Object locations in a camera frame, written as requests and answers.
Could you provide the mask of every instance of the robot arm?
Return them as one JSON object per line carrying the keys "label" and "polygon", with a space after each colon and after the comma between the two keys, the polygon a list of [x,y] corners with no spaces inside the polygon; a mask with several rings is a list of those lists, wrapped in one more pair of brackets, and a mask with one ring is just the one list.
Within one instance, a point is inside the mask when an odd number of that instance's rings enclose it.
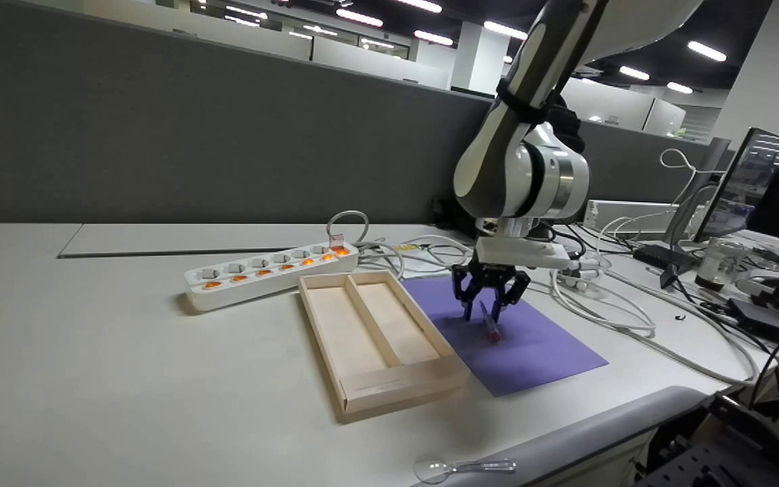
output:
{"label": "robot arm", "polygon": [[587,160],[558,141],[548,123],[573,67],[658,41],[698,5],[702,0],[548,0],[452,179],[456,198],[474,220],[499,220],[476,240],[474,260],[452,273],[469,319],[484,286],[495,290],[492,321],[523,298],[529,273],[515,265],[576,265],[560,244],[529,239],[541,221],[573,217],[587,198]]}

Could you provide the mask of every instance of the desk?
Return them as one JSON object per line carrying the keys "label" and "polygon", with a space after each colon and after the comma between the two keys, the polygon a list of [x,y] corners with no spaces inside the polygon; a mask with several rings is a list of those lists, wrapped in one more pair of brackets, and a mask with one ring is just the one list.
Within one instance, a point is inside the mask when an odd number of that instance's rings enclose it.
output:
{"label": "desk", "polygon": [[[492,397],[470,378],[452,397],[338,424],[296,293],[188,315],[184,270],[231,254],[57,260],[80,231],[0,224],[0,487],[414,485],[416,458],[474,459],[529,446],[538,455],[520,458],[520,477],[511,480],[520,485],[560,469],[560,459],[541,459],[569,453],[560,438],[573,427],[579,434],[649,397],[661,403],[642,417],[668,417],[668,386],[702,394],[726,390],[529,293],[535,309],[608,366],[511,397]],[[161,227],[130,231],[165,239]],[[174,231],[207,240],[216,232],[254,236],[236,224]],[[324,236],[319,224],[292,232],[312,240]],[[637,298],[664,319],[664,343],[722,373],[746,373],[706,325],[677,325],[673,306]]]}

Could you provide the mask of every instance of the wooden box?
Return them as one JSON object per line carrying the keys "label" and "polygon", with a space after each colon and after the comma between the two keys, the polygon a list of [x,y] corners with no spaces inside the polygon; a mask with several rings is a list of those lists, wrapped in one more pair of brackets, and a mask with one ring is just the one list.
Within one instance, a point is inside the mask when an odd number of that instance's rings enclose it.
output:
{"label": "wooden box", "polygon": [[469,381],[466,362],[392,273],[303,277],[301,290],[341,423]]}

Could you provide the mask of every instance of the gray partition wall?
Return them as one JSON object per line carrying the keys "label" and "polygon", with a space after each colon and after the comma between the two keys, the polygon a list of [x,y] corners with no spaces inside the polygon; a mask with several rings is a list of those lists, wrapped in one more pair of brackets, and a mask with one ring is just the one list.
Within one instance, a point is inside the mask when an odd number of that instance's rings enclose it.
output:
{"label": "gray partition wall", "polygon": [[[0,221],[427,221],[491,100],[0,3]],[[584,125],[594,198],[704,146]]]}

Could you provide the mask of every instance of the purple mat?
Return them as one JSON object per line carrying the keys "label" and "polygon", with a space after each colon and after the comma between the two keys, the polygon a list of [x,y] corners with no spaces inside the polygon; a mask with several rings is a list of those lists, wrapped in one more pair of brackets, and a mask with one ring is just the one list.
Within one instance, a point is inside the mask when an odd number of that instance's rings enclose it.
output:
{"label": "purple mat", "polygon": [[403,286],[492,394],[515,394],[607,366],[602,355],[529,304],[504,309],[500,340],[491,343],[487,309],[492,309],[492,290],[476,298],[474,316],[466,321],[449,277],[412,278]]}

